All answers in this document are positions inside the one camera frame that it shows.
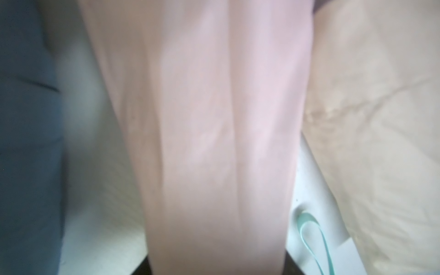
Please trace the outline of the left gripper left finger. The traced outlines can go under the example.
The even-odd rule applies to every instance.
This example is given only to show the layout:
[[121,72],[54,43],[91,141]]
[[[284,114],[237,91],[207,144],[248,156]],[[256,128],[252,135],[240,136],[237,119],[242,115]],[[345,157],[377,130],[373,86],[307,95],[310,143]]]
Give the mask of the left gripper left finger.
[[132,272],[132,275],[152,275],[148,256],[146,256],[140,265]]

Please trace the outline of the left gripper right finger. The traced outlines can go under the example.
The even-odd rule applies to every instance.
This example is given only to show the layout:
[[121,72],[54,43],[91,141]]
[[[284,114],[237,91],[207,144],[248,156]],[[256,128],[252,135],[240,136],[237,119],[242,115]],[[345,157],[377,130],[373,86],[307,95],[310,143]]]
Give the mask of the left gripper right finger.
[[305,275],[288,252],[285,253],[283,275]]

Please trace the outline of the mint green umbrella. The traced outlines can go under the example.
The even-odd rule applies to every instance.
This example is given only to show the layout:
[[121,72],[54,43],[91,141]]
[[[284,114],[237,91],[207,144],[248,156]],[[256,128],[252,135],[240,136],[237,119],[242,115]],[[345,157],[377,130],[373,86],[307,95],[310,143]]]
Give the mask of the mint green umbrella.
[[330,246],[318,220],[308,212],[301,212],[296,227],[302,244],[315,261],[320,275],[336,275]]

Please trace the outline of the blue sleeved umbrella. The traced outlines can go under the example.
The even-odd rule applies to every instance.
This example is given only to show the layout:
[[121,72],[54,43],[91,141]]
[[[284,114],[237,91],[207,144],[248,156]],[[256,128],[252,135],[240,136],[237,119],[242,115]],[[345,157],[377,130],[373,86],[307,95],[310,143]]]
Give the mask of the blue sleeved umbrella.
[[63,115],[36,1],[1,2],[1,273],[55,275]]

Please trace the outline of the cream sleeved umbrella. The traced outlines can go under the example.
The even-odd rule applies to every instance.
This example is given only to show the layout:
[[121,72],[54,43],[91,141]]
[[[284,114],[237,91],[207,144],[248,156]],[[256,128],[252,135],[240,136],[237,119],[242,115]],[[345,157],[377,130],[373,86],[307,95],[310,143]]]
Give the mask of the cream sleeved umbrella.
[[367,273],[438,273],[440,3],[320,8],[303,133]]

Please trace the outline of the pink sleeved umbrella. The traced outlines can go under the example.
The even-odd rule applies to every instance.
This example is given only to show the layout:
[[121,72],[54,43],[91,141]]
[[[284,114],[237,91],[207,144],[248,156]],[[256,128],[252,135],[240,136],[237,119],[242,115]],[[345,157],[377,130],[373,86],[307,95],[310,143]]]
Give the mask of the pink sleeved umbrella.
[[80,1],[155,275],[280,275],[313,1]]

